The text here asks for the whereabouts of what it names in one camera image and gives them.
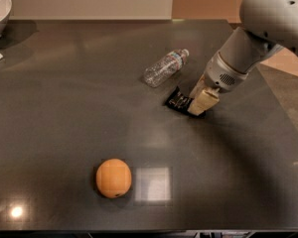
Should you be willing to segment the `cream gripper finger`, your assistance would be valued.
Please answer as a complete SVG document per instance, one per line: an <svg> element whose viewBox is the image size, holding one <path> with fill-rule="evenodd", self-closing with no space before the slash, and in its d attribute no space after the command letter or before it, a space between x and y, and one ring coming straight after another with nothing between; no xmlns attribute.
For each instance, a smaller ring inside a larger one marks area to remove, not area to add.
<svg viewBox="0 0 298 238"><path fill-rule="evenodd" d="M192 99L195 99L202 91L203 89L206 87L205 85L205 76L202 75L198 82L196 83L196 85L194 86L194 88L192 89L192 91L189 94L189 97Z"/></svg>
<svg viewBox="0 0 298 238"><path fill-rule="evenodd" d="M190 97L192 102L189 105L188 112L196 116L201 115L220 101L219 91L210 87L194 89L190 93Z"/></svg>

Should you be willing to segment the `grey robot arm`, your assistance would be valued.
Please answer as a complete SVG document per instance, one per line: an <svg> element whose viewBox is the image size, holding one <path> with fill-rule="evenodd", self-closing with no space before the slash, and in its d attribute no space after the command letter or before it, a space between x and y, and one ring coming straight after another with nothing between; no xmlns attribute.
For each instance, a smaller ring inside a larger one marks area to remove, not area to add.
<svg viewBox="0 0 298 238"><path fill-rule="evenodd" d="M298 0L242 0L241 25L209 60L190 93L188 112L200 115L234 90L254 67L282 49L298 58Z"/></svg>

